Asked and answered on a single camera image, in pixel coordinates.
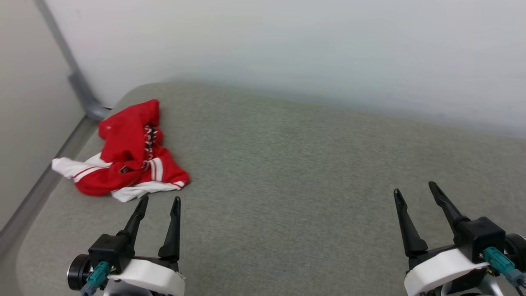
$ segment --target gray fabric surface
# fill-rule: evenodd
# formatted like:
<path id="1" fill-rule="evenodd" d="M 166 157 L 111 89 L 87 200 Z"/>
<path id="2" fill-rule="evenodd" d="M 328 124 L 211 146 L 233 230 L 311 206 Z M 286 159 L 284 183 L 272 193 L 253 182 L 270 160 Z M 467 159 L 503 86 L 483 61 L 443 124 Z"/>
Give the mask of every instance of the gray fabric surface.
<path id="1" fill-rule="evenodd" d="M 135 249 L 157 254 L 181 196 L 186 295 L 404 295 L 393 189 L 430 248 L 452 242 L 430 180 L 465 215 L 526 234 L 524 141 L 184 84 L 140 86 L 112 114 L 154 97 L 165 146 L 192 183 L 150 196 Z M 102 146 L 94 135 L 78 159 Z M 19 252 L 23 292 L 76 295 L 72 259 L 123 228 L 136 204 L 62 180 Z"/>

